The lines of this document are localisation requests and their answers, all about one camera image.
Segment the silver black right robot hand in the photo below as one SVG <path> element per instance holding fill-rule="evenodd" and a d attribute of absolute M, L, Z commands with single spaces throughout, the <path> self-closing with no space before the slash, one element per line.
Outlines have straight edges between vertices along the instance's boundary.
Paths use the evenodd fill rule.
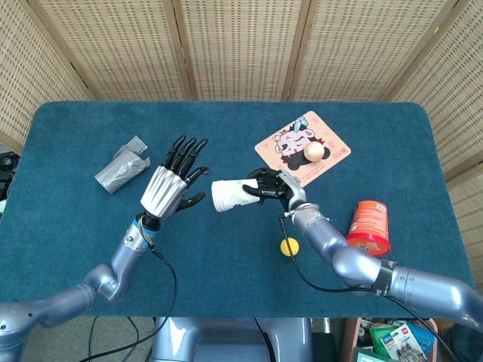
<path fill-rule="evenodd" d="M 259 168 L 249 173 L 248 179 L 255 179 L 257 187 L 244 184 L 242 189 L 258 197 L 259 204 L 263 204 L 266 199 L 276 199 L 285 212 L 289 212 L 307 202 L 305 190 L 286 170 Z"/>

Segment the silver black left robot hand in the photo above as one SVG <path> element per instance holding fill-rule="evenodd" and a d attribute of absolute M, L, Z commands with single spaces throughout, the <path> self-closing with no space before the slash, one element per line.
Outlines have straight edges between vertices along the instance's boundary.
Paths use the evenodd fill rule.
<path fill-rule="evenodd" d="M 205 198 L 204 192 L 199 192 L 191 198 L 186 198 L 186 191 L 202 175 L 210 170 L 206 166 L 192 166 L 208 144 L 208 140 L 188 140 L 182 135 L 173 142 L 163 162 L 157 166 L 146 187 L 140 203 L 147 217 L 164 220 L 176 212 L 193 207 Z"/>

